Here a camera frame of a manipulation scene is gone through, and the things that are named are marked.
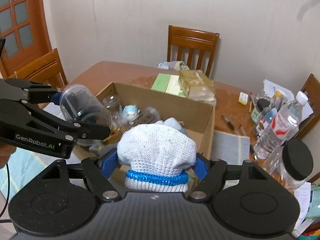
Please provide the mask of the clear jar black items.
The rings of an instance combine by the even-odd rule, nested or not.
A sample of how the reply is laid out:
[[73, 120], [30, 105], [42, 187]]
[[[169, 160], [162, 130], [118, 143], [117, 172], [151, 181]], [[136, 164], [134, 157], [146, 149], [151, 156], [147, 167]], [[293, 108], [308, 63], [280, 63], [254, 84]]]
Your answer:
[[93, 134], [78, 136], [80, 146], [92, 146], [97, 140], [106, 139], [112, 128], [112, 117], [106, 107], [83, 85], [72, 85], [60, 96], [60, 109], [64, 119], [81, 126], [93, 125]]

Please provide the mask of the blue white round toy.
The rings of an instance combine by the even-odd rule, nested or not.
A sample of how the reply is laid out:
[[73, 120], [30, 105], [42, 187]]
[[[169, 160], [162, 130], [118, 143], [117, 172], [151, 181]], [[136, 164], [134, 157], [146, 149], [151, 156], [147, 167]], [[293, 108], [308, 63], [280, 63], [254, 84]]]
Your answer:
[[129, 124], [140, 114], [140, 110], [136, 105], [126, 105], [122, 110], [123, 119]]

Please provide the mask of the white sock blue band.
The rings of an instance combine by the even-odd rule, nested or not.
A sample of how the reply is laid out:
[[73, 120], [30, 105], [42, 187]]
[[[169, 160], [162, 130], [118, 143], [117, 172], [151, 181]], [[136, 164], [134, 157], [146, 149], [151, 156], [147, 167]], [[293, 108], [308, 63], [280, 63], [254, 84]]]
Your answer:
[[187, 192], [187, 169], [196, 164], [197, 144], [164, 124], [141, 124], [125, 132], [117, 144], [117, 157], [131, 167], [125, 185], [131, 190]]

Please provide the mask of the grey blue knitted sock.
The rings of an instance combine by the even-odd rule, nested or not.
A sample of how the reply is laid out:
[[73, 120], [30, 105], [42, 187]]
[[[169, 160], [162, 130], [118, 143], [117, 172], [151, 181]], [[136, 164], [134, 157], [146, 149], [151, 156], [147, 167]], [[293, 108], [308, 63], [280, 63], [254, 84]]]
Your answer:
[[101, 140], [95, 140], [89, 147], [89, 151], [101, 158], [113, 148], [117, 148], [117, 143], [105, 145]]

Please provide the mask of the wooden chair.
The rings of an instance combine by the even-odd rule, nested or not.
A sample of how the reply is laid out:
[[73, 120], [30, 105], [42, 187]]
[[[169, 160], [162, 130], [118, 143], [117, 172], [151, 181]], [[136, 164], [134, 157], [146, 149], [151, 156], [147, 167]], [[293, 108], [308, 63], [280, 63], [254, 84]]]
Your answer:
[[57, 48], [14, 71], [9, 78], [48, 83], [53, 88], [63, 88], [68, 85]]
[[196, 70], [200, 70], [205, 53], [209, 53], [208, 64], [205, 69], [205, 75], [210, 76], [216, 48], [220, 38], [219, 33], [211, 33], [196, 29], [178, 27], [174, 25], [168, 26], [168, 48], [167, 61], [171, 60], [171, 48], [177, 46], [177, 61], [181, 61], [183, 50], [188, 48], [187, 65], [190, 67], [193, 60], [193, 53], [195, 50], [199, 51]]
[[308, 97], [308, 103], [303, 107], [302, 122], [299, 131], [295, 135], [302, 140], [319, 122], [320, 84], [313, 74], [310, 74], [302, 92]]

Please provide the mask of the grey checked table mat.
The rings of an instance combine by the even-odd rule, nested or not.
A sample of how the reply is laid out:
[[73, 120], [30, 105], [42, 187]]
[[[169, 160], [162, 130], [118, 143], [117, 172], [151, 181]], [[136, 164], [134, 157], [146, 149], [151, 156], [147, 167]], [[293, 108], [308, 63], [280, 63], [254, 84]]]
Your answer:
[[221, 159], [229, 165], [241, 165], [249, 159], [249, 137], [214, 131], [211, 159]]

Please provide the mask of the cardboard box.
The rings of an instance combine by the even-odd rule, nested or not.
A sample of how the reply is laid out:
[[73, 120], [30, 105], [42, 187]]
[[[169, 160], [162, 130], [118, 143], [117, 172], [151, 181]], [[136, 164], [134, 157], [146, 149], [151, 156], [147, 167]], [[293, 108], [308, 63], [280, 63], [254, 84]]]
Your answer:
[[212, 149], [214, 114], [212, 105], [155, 90], [112, 83], [97, 98], [115, 92], [123, 106], [137, 106], [159, 112], [159, 120], [143, 121], [121, 135], [116, 150], [99, 159], [87, 158], [81, 167], [87, 181], [106, 180], [119, 164], [130, 166], [128, 187], [163, 186], [182, 191], [189, 177], [187, 169], [205, 164]]

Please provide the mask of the pen on table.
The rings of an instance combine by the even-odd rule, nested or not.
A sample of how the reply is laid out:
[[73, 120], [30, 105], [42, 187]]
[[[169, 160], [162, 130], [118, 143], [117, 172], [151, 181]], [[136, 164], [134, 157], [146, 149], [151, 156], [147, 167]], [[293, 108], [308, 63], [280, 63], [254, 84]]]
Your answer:
[[235, 130], [235, 127], [232, 124], [232, 122], [227, 117], [225, 117], [223, 114], [221, 115], [221, 119], [226, 123], [226, 125], [229, 127], [229, 129], [231, 129], [232, 131]]

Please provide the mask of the wooden door with panes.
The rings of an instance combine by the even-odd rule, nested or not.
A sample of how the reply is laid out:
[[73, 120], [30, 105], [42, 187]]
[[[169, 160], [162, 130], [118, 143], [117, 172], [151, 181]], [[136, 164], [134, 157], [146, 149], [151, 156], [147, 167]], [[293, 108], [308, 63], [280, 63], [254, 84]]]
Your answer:
[[43, 0], [1, 0], [1, 37], [3, 78], [52, 51]]

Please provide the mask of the large jar black lid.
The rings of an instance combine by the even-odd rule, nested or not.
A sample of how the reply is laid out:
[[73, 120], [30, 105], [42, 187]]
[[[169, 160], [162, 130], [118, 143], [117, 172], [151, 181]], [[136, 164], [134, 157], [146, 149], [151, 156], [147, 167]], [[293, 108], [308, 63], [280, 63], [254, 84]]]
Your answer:
[[261, 168], [285, 189], [294, 193], [313, 171], [313, 157], [304, 142], [292, 138], [284, 146], [277, 148]]

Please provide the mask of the small yellow white box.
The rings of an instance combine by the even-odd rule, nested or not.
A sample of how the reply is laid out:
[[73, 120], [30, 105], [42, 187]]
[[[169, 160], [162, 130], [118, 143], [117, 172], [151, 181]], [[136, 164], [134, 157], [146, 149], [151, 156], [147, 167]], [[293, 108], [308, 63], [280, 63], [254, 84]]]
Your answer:
[[240, 92], [239, 98], [238, 98], [238, 103], [246, 106], [248, 104], [248, 98], [249, 98], [249, 95], [247, 93]]

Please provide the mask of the clear water bottle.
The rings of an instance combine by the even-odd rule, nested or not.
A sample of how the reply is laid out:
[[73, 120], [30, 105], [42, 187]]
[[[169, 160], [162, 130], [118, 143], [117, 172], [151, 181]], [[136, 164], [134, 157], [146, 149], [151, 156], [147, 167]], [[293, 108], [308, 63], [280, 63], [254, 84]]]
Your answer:
[[302, 121], [303, 107], [308, 97], [299, 91], [295, 100], [282, 105], [276, 116], [263, 131], [254, 146], [258, 159], [267, 159], [276, 148], [290, 140], [297, 132]]

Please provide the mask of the yellow lid jar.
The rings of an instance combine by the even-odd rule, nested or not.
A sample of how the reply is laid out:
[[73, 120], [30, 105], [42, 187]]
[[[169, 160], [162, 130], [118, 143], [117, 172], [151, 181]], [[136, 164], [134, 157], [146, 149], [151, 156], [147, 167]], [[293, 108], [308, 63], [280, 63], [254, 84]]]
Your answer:
[[282, 90], [277, 89], [273, 95], [273, 103], [275, 107], [281, 107], [287, 103], [286, 94]]

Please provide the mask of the stack of papers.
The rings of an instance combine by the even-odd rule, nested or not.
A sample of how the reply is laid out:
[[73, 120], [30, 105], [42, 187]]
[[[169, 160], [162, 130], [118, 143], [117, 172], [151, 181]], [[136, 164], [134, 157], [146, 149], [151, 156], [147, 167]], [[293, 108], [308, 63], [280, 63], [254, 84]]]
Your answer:
[[[280, 90], [286, 96], [288, 101], [293, 101], [295, 99], [295, 96], [291, 90], [281, 87], [280, 85], [266, 79], [263, 81], [263, 83], [263, 91], [266, 96], [272, 97], [276, 90]], [[307, 102], [303, 107], [302, 121], [306, 120], [311, 114], [313, 114], [313, 109], [311, 108], [310, 103]]]

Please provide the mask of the wooden chair far side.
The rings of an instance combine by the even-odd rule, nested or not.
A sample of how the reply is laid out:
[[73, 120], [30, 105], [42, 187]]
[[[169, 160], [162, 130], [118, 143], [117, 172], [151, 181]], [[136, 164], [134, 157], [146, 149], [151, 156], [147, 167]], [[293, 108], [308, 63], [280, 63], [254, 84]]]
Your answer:
[[205, 69], [205, 75], [210, 76], [216, 48], [220, 38], [219, 33], [211, 33], [196, 29], [178, 27], [174, 25], [168, 26], [168, 48], [167, 61], [171, 60], [171, 48], [177, 46], [177, 61], [181, 61], [183, 50], [188, 48], [187, 65], [190, 67], [193, 60], [193, 53], [195, 50], [199, 51], [196, 70], [200, 70], [205, 53], [209, 53], [208, 64]]

